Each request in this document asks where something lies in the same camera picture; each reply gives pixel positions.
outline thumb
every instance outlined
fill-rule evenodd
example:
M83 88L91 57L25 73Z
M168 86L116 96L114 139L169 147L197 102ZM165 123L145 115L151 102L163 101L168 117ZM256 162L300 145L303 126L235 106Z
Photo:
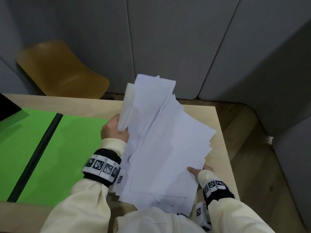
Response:
M187 167L188 172L192 173L195 177L198 176L199 172L202 171L202 169L196 169L192 167Z

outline cream sweatshirt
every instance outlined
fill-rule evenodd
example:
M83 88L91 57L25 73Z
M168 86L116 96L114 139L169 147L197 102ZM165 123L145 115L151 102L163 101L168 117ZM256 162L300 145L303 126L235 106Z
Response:
M118 139L104 139L99 148L115 151L120 158L126 143ZM209 170L202 170L198 179L202 188L208 180L217 178ZM42 233L106 233L110 208L106 202L108 188L96 181L82 179L71 195L59 203L44 223ZM251 208L233 198L212 200L208 205L213 232L274 232ZM182 215L164 213L156 207L133 211L117 217L114 232L205 232Z

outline person's right hand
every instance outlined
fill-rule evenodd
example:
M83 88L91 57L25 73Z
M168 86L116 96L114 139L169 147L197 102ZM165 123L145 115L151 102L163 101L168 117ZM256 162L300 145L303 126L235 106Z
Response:
M119 122L119 114L116 114L112 119L108 121L106 125L100 131L101 139L106 138L115 138L124 141L127 143L130 134L128 133L128 129L126 128L123 132L118 131L118 122Z
M211 166L208 166L207 164L204 164L203 169L196 169L196 168L192 168L192 167L187 167L188 172L192 173L196 178L199 175L199 172L201 172L202 170L210 170L210 171L214 171L213 168Z

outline green folder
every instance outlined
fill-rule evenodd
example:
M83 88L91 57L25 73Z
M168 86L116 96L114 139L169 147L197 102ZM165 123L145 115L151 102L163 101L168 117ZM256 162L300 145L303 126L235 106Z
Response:
M0 122L0 201L6 201L56 113L23 108Z
M18 202L56 206L83 178L81 170L99 148L105 119L64 115Z

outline chair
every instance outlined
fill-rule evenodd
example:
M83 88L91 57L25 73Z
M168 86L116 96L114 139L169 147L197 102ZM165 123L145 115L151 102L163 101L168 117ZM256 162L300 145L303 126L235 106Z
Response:
M109 80L85 67L60 40L39 43L16 58L47 96L99 99Z

